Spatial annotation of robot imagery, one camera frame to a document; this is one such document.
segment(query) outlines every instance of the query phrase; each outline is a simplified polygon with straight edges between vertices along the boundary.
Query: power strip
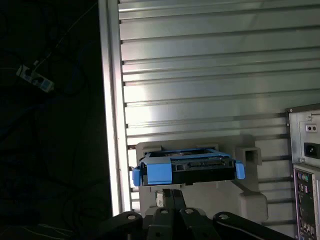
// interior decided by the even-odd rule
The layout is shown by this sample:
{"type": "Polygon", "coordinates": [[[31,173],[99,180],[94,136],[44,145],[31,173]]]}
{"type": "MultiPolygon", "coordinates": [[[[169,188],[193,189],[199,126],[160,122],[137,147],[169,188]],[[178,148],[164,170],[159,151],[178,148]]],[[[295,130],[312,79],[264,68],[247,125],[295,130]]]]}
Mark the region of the power strip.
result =
{"type": "Polygon", "coordinates": [[[31,75],[27,74],[26,71],[29,69],[30,68],[26,67],[25,65],[22,65],[16,72],[16,75],[26,80],[28,83],[40,88],[46,93],[49,93],[53,89],[55,89],[55,83],[45,78],[44,76],[36,72],[32,72],[31,75]]]}

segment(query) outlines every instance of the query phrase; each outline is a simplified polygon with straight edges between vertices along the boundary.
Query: ribbed metal surface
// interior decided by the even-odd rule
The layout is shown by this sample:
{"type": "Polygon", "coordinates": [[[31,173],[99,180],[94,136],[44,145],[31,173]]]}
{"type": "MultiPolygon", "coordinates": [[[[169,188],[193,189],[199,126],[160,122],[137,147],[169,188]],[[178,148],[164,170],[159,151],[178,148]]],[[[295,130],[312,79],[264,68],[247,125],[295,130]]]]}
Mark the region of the ribbed metal surface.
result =
{"type": "Polygon", "coordinates": [[[118,11],[127,145],[255,136],[265,224],[289,234],[284,111],[320,101],[320,0],[122,0],[118,11]]]}

